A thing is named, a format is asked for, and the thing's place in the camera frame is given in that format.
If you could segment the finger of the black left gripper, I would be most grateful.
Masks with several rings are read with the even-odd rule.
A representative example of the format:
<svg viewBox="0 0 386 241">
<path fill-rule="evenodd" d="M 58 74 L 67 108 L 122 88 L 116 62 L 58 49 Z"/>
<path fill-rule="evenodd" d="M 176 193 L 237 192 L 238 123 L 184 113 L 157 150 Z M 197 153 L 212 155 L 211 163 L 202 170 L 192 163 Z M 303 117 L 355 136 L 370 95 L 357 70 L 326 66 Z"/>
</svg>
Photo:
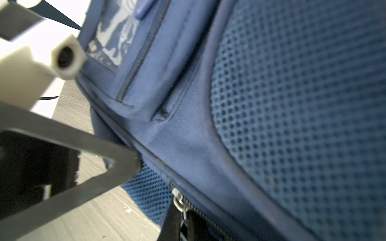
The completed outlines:
<svg viewBox="0 0 386 241">
<path fill-rule="evenodd" d="M 108 161 L 77 184 L 79 155 Z M 1 104 L 1 240 L 13 241 L 132 179 L 139 154 L 27 110 Z"/>
</svg>

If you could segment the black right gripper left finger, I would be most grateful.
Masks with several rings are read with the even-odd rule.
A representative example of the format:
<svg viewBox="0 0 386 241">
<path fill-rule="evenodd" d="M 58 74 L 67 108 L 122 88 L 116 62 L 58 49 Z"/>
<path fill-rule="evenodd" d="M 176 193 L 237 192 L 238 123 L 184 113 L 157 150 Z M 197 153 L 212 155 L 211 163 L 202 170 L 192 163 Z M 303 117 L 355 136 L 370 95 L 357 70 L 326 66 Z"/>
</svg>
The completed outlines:
<svg viewBox="0 0 386 241">
<path fill-rule="evenodd" d="M 181 212 L 172 201 L 157 241 L 181 240 Z"/>
</svg>

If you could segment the navy blue school backpack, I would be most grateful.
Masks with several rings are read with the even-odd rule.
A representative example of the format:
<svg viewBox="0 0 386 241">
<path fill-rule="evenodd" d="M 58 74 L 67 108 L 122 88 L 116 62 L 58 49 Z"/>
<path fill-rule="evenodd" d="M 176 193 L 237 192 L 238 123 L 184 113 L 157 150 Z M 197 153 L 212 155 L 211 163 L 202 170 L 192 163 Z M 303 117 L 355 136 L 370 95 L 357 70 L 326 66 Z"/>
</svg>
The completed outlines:
<svg viewBox="0 0 386 241">
<path fill-rule="evenodd" d="M 123 189 L 215 241 L 386 238 L 385 1 L 92 1 L 76 81 Z"/>
</svg>

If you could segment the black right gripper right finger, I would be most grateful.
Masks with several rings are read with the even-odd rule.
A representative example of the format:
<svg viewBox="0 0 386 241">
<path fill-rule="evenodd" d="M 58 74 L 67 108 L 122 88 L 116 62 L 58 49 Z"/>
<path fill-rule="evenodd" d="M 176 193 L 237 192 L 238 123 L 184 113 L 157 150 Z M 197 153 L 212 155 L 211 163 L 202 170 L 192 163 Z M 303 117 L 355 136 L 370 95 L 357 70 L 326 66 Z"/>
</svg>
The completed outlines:
<svg viewBox="0 0 386 241">
<path fill-rule="evenodd" d="M 187 240 L 188 241 L 214 241 L 209 232 L 207 223 L 193 211 L 187 213 Z"/>
</svg>

